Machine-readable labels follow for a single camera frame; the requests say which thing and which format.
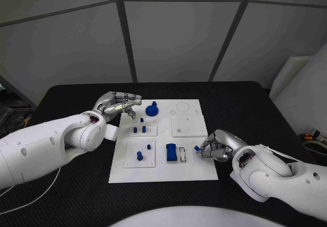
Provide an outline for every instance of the black tabletop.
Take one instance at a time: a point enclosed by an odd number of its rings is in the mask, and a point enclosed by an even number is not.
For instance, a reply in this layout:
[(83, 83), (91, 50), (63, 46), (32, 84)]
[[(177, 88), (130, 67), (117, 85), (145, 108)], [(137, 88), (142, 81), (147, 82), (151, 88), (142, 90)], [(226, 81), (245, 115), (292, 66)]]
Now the black tabletop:
[[(314, 163), (297, 135), (255, 82), (125, 83), (62, 85), (49, 89), (29, 126), (91, 110), (108, 91), (122, 91), (142, 99), (199, 99), (207, 132), (223, 129), (251, 145), (263, 144), (297, 159)], [(119, 115), (111, 121), (119, 124)], [(30, 206), (0, 216), (1, 226), (108, 226), (147, 210), (181, 205), (220, 207), (253, 214), (287, 226), (304, 221), (325, 222), (298, 213), (281, 200), (255, 201), (229, 177), (230, 161), (215, 163), (217, 181), (108, 184), (115, 142), (104, 140), (98, 149), (62, 167), (45, 196)], [(30, 201), (47, 189), (56, 176), (17, 185), (0, 198), (0, 212)]]

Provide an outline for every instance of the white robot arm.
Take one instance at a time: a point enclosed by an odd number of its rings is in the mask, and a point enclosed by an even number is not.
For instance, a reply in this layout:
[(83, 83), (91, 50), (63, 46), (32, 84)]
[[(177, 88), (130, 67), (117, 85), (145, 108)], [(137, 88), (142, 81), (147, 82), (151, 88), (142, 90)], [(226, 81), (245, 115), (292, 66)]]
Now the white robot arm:
[[(204, 151), (210, 144), (212, 151)], [(281, 199), (298, 212), (327, 221), (327, 167), (301, 162), (263, 145), (248, 144), (229, 132), (216, 130), (197, 149), (216, 161), (232, 158), (232, 179), (259, 202)], [(295, 162), (285, 162), (278, 154)]]
[(104, 138), (115, 141), (118, 128), (106, 122), (118, 113), (135, 118), (134, 105), (141, 105), (141, 96), (108, 92), (92, 111), (27, 127), (0, 139), (0, 189), (50, 173), (94, 151)]

